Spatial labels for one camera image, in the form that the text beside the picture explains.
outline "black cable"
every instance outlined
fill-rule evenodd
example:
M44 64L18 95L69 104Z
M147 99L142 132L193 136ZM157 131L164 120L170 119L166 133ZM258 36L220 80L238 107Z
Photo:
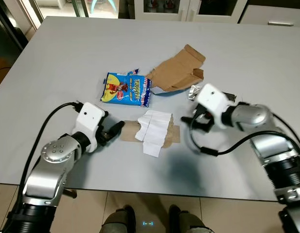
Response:
M298 143L300 144L300 138L298 137L297 133L292 129L292 127L290 125L288 125L287 122L285 122L282 118L280 118L278 115L276 115L275 113L272 113L273 116L275 118L277 118L282 124L284 124L289 130L290 132L293 134L293 136L296 138L296 140L298 141Z
M2 67L2 68L0 68L0 70L2 70L2 69L10 69L11 67Z
M271 130L265 130L265 131L259 131L259 132L255 132L255 133L251 133L248 136L242 138L241 140L239 140L237 143L235 143L232 147L230 147L229 149L222 151L222 152L218 152L218 155L222 155L222 154L227 154L230 153L231 151L235 150L236 148L238 148L241 144L243 144L244 142L246 142L249 139L252 139L253 137L259 136L259 135L274 135L274 136L280 136L285 138L286 140L290 141L291 144L293 145L294 148L298 149L298 153L300 153L300 147L299 145L289 136L277 132L277 131L271 131Z
M41 136L42 136L43 131L44 131L44 129L45 129L45 127L46 127L48 121L50 120L50 118L51 118L58 110L60 110L60 109L62 109L62 108L64 108L64 107L66 107L66 106L70 106L70 105L72 105L72 106L74 106L74 107L76 108L76 106L78 105L78 103L75 103L75 102L68 102L68 103L61 104L59 107L57 107L56 109L54 109L54 110L48 115L48 117L47 117L46 120L44 121L44 123L43 123L41 129L39 130L38 135L37 135L37 137L36 137L36 139L35 139L35 142L34 142L34 144L33 144L33 147L32 147L32 149L31 149L31 152L30 152L30 154L29 154L29 157L28 157L28 159L27 159L27 162L26 162L26 164L25 164L25 166L24 166L24 169L23 169L23 173L22 173L22 177L21 177L20 185L19 185L19 190L18 190L18 195L17 195L17 202L16 202L16 205L15 205L15 206L16 206L16 209L15 209L16 213L18 212L18 210L20 209L21 204L22 204L22 191L23 191L24 186L25 186L25 179L26 179L26 177L27 177L29 165L30 165L30 163L31 163L31 160L32 160L32 158L33 158L34 152L35 152L35 150L36 150L36 147L37 147L37 145L38 145L38 143L39 143L39 140L40 140L40 138L41 138Z
M205 154L209 154L209 155L214 155L214 156L218 156L218 155L222 155L222 154L227 154L230 153L231 151L235 150L236 148L238 148L241 144L243 144L244 142L248 141L249 139L259 136L259 135L265 135L265 134L269 134L269 135L274 135L274 136L280 136L285 138L286 140L290 141L291 144L293 145L294 148L296 148L298 150L298 153L300 153L300 146L289 136L277 132L277 131L259 131L259 132L255 132L255 133L251 133L248 136L242 138L241 140L239 140L237 143L235 143L231 148L222 151L222 152L218 152L217 150L211 149L211 148L207 148L207 147L200 147L196 141L194 140L193 137L193 122L198 118L199 116L195 116L191 123L190 123L190 138L192 140L192 142L194 143L194 145L200 150L200 152L205 153Z
M194 137L193 137L193 123L194 123L194 121L195 121L198 117L199 117L199 116L194 116L194 117L192 118L192 121L191 121L191 123L190 123L190 125L189 125L189 132L190 132L190 138L191 138L193 144L200 150L200 146L197 144L197 142L194 140Z

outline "cartoon character on bag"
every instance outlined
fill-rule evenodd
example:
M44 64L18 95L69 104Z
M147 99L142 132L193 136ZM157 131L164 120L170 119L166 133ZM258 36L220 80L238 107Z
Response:
M128 85L127 85L127 83L123 83L123 82L120 82L119 85L108 83L107 87L106 87L106 90L110 90L110 94L111 95L117 93L118 91L125 91L125 92L127 92Z

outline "foil wrapper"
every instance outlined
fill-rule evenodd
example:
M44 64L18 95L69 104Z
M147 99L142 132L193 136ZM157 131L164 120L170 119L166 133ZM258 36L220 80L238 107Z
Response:
M192 85L189 91L189 100L194 100L195 96L197 96L197 94L200 92L200 90L202 89L202 86L197 86L197 85ZM230 101L235 102L236 101L236 95L234 94L230 94L230 93L226 93L223 92Z
M194 100L200 89L202 89L202 86L192 85L189 91L189 100Z

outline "cabinet handle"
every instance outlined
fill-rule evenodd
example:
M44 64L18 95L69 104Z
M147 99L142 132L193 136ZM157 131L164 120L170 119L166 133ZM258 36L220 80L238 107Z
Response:
M293 23L277 22L277 21L269 21L267 24L268 25L275 25L275 26L286 26L286 27L292 27L294 25Z
M191 22L195 21L196 10L191 9Z

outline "torn cardboard piece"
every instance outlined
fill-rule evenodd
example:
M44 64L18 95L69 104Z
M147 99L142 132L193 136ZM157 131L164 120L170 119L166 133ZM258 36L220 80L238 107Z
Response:
M140 130L141 125L137 121L126 120L122 128L121 140L127 142L142 142L135 139L136 133ZM165 137L163 148L168 148L172 143L180 143L180 127L174 125L173 117L171 117L167 135Z
M184 90L203 81L200 69L206 57L186 45L176 56L162 62L146 77L152 80L151 90L155 93Z

